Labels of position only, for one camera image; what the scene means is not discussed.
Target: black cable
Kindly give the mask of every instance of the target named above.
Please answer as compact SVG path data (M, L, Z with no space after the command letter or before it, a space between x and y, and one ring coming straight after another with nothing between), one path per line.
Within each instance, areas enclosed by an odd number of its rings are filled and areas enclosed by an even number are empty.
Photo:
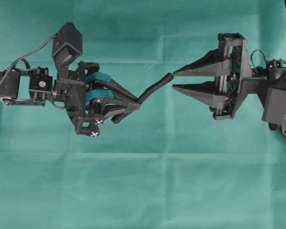
M267 59L266 54L265 54L262 50L260 50L260 49L254 50L253 53L252 53L251 56L250 56L250 59L251 59L251 63L252 63L252 66L253 66L253 68L254 68L255 73L257 73L256 67L255 67L254 62L253 62L253 55L254 55L255 52L261 52L261 53L262 53L266 65L269 64L269 61L268 61L268 59Z
M58 110L64 110L66 109L66 106L57 106L53 101L49 100L50 103Z
M2 82L5 80L6 76L9 74L10 70L11 70L13 67L15 67L16 64L17 64L19 61L22 61L22 60L24 60L25 58L27 58L28 56L30 56L30 55L34 54L35 52L39 51L39 50L42 49L44 46L46 46L47 43L50 42L50 40L52 40L52 39L55 38L55 37L57 37L57 35L53 35L53 36L49 37L49 38L45 41L45 43L44 43L43 45L41 45L40 47L34 49L33 51L29 52L28 54L26 54L26 55L24 55L24 56L22 56L22 57L16 59L16 60L7 68L7 71L4 73L3 78L0 80L0 86L1 86Z
M65 94L61 94L61 95L62 95L63 103L66 104L66 96L65 96ZM56 109L58 109L58 110L64 110L64 109L67 108L66 105L65 105L65 106L57 106L57 105L55 104L55 102L52 101L52 99L49 100L49 101L50 101L50 103L51 103Z

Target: teal band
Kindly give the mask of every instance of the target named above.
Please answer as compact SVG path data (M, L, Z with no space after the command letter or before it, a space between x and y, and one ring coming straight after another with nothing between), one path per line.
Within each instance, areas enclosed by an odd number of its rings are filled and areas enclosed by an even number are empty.
M113 99L113 93L110 90L95 89L86 93L86 105L91 99L95 98L111 98Z
M111 76L109 76L107 74L104 74L104 73L96 72L96 73L93 73L93 74L89 75L86 78L87 82L90 82L91 80L94 80L94 79L110 82Z

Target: green cloth background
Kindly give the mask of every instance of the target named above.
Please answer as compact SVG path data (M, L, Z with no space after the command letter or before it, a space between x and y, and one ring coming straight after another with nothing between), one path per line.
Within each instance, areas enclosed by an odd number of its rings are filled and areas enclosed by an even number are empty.
M220 32L286 59L283 0L0 0L0 69L69 21L84 48L71 69L98 62L138 96ZM55 77L51 45L28 60ZM235 120L214 121L171 88L205 80L175 78L98 138L76 135L49 103L0 104L0 229L286 228L286 139L261 121L256 95Z

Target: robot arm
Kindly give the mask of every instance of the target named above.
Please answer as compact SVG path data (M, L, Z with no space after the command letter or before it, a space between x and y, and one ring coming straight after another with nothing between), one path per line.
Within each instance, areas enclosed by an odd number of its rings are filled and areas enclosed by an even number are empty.
M57 78L49 76L48 68L31 68L25 60L53 39L52 57L57 69ZM99 125L112 117L114 123L135 110L154 91L173 79L167 74L148 88L139 98L119 85L111 76L99 72L100 66L93 62L79 62L75 71L69 66L82 55L82 34L72 23L66 23L41 47L17 59L8 69L0 71L0 101L6 105L45 106L50 101L57 109L66 110L75 132L79 135L98 137ZM24 61L26 69L16 65ZM29 99L18 99L21 76L30 78Z

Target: robotic hand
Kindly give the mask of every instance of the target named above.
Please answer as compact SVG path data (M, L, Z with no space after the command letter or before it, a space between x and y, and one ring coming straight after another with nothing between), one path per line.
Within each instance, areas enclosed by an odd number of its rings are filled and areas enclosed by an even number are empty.
M48 68L31 68L25 59L51 39L54 39L52 57L57 69L54 83ZM98 126L107 118L112 117L115 124L119 123L131 112L140 109L154 91L173 79L172 74L167 74L137 98L109 75L100 73L97 63L79 62L75 71L69 70L69 65L81 55L82 34L72 23L66 23L42 46L18 58L3 72L0 71L0 101L6 105L45 106L48 100L55 108L66 110L77 134L98 137ZM16 68L19 61L25 63L26 69ZM17 99L21 76L30 78L30 99ZM63 102L64 106L57 106L55 102Z
M173 88L208 105L215 120L233 119L249 94L258 94L264 107L262 120L271 130L281 126L286 137L286 61L269 61L266 68L250 67L247 41L239 33L221 33L219 46L200 60L174 72L174 76L213 76L214 81L173 85Z

